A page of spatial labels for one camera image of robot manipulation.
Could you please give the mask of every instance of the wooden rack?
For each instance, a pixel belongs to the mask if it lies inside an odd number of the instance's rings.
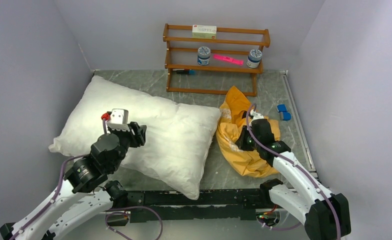
[[[258,46],[259,50],[263,50],[264,47],[270,46],[270,33],[268,29],[257,30],[257,29],[243,29],[243,28],[225,28],[217,27],[217,33],[236,33],[236,34],[256,34],[262,35],[262,41],[245,41],[245,40],[230,40],[230,39],[208,39],[208,38],[192,38],[192,37],[175,37],[169,36],[169,30],[183,30],[192,31],[193,26],[187,25],[169,25],[165,24],[163,29],[163,41],[166,42],[166,57],[165,57],[165,68],[168,69],[168,78],[166,82],[167,92],[181,92],[181,93],[197,93],[197,94],[220,94],[225,95],[225,90],[212,90],[212,89],[196,89],[196,88],[181,88],[181,87],[170,87],[173,69],[192,69],[192,70],[204,70],[204,71],[217,71],[217,72],[232,72],[232,73],[248,73],[252,79],[252,92],[243,92],[245,96],[255,97],[257,95],[257,74],[261,74],[264,70],[262,60],[257,68],[250,68],[246,66],[244,61],[243,66],[229,64],[212,64],[212,58],[209,65],[197,64],[197,48],[185,48],[185,47],[171,47],[171,41],[176,42],[197,42],[197,43],[214,43],[214,44],[235,44],[235,45],[253,45]],[[194,64],[184,63],[173,63],[173,53],[187,52],[194,53]],[[233,50],[215,50],[211,49],[212,54],[225,54],[235,56],[247,56],[249,51],[233,51]]]

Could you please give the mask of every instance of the white pillow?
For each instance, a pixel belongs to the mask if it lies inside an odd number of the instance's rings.
[[[160,179],[189,199],[198,199],[220,110],[177,104],[94,76],[49,150],[65,156],[88,154],[103,134],[102,114],[112,109],[126,109],[128,122],[147,125],[146,144],[129,148],[121,166]]]

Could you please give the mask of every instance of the orange fabric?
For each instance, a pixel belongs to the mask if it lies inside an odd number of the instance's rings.
[[[215,135],[222,154],[234,170],[242,176],[264,178],[278,171],[261,159],[257,151],[242,151],[234,144],[242,132],[242,127],[246,125],[246,119],[242,118],[243,113],[250,106],[251,102],[237,87],[230,88],[224,103],[219,107],[221,117]],[[279,122],[267,116],[265,118],[271,125],[275,140],[280,140]]]

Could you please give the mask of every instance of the pink clip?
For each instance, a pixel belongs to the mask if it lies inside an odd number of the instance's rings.
[[[240,66],[243,65],[243,60],[234,59],[234,58],[229,57],[229,56],[222,56],[222,55],[214,54],[213,58],[214,59],[218,59],[218,60],[223,61],[223,62],[228,62],[228,63],[231,63],[231,64],[236,64],[236,65],[240,65]]]

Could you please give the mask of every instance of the gray marble floor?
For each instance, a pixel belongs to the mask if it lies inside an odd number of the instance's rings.
[[[95,74],[116,84],[178,103],[218,108],[225,99],[224,95],[166,92],[167,72],[165,70],[99,70]],[[171,84],[173,87],[216,90],[228,90],[232,86],[236,86],[242,92],[252,91],[251,79],[248,73],[208,71],[198,71],[196,75],[177,75],[174,73]],[[257,110],[263,115],[279,120],[276,106],[286,104],[288,108],[291,107],[290,97],[279,71],[266,70],[261,74],[258,77],[257,90],[258,95],[248,97],[248,99],[257,104]],[[308,168],[308,160],[305,158],[301,143],[301,133],[297,129],[294,118],[290,121],[279,121],[279,127],[281,140],[291,147],[297,159]],[[266,178],[240,176],[223,157],[214,137],[206,159],[200,189],[258,188],[267,179],[277,177],[281,178],[279,174]],[[131,169],[122,168],[111,178],[119,180],[127,190],[172,190],[164,182]]]

